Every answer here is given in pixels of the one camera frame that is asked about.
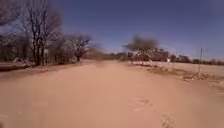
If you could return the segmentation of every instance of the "dirt road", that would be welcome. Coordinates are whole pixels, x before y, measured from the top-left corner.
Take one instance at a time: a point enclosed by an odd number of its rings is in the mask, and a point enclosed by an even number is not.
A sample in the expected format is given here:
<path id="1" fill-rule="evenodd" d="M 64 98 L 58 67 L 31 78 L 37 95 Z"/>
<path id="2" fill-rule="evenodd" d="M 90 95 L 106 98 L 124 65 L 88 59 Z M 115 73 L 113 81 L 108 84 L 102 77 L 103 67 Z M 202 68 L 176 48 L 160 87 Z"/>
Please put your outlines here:
<path id="1" fill-rule="evenodd" d="M 4 128 L 223 128 L 207 91 L 116 62 L 0 81 Z"/>

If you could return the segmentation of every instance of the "tree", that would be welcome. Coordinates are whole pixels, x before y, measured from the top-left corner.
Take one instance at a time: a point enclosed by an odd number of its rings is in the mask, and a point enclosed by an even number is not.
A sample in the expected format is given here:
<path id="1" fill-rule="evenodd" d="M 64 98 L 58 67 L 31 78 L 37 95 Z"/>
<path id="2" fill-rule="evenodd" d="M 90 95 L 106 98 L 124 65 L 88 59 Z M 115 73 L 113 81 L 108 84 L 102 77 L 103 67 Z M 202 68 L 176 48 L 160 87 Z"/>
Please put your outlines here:
<path id="1" fill-rule="evenodd" d="M 118 52 L 115 56 L 117 60 L 127 60 L 127 55 L 125 52 Z"/>
<path id="2" fill-rule="evenodd" d="M 64 64 L 69 62 L 72 58 L 72 52 L 69 45 L 66 44 L 64 38 L 58 38 L 52 40 L 52 43 L 48 46 L 49 49 L 49 59 L 53 60 L 55 63 Z"/>
<path id="3" fill-rule="evenodd" d="M 217 60 L 216 59 L 212 59 L 212 60 L 210 60 L 210 63 L 211 63 L 211 65 L 216 65 Z"/>
<path id="4" fill-rule="evenodd" d="M 0 41 L 1 60 L 12 61 L 15 57 L 23 60 L 28 55 L 29 41 L 23 35 L 3 34 Z"/>
<path id="5" fill-rule="evenodd" d="M 116 59 L 116 54 L 115 53 L 104 53 L 104 58 L 105 60 L 115 60 Z"/>
<path id="6" fill-rule="evenodd" d="M 26 0 L 20 17 L 22 29 L 32 42 L 30 50 L 36 66 L 44 62 L 48 38 L 61 25 L 61 17 L 49 0 Z"/>
<path id="7" fill-rule="evenodd" d="M 164 49 L 158 49 L 156 48 L 152 60 L 154 61 L 166 61 L 167 58 L 169 57 L 169 52 L 165 51 Z"/>
<path id="8" fill-rule="evenodd" d="M 171 62 L 176 62 L 177 61 L 176 55 L 170 55 L 169 58 L 170 58 Z"/>
<path id="9" fill-rule="evenodd" d="M 128 52 L 128 53 L 127 53 L 127 57 L 128 57 L 128 60 L 133 61 L 133 53 Z"/>
<path id="10" fill-rule="evenodd" d="M 18 18 L 20 8 L 17 2 L 1 0 L 0 3 L 0 26 L 4 26 Z"/>
<path id="11" fill-rule="evenodd" d="M 80 58 L 89 50 L 90 41 L 91 39 L 89 36 L 73 35 L 68 37 L 68 42 L 77 61 L 80 61 Z"/>
<path id="12" fill-rule="evenodd" d="M 137 53 L 141 60 L 151 59 L 157 46 L 158 42 L 156 40 L 141 37 L 135 37 L 131 43 L 124 45 L 129 51 Z"/>
<path id="13" fill-rule="evenodd" d="M 224 65 L 224 62 L 221 61 L 221 60 L 218 60 L 216 64 L 217 64 L 217 65 Z"/>
<path id="14" fill-rule="evenodd" d="M 189 63 L 190 62 L 190 59 L 189 59 L 188 56 L 179 55 L 178 56 L 178 62 L 181 62 L 181 63 Z"/>
<path id="15" fill-rule="evenodd" d="M 199 59 L 193 59 L 193 60 L 192 60 L 192 63 L 193 63 L 193 64 L 199 64 L 199 63 L 200 63 L 200 60 L 199 60 Z"/>

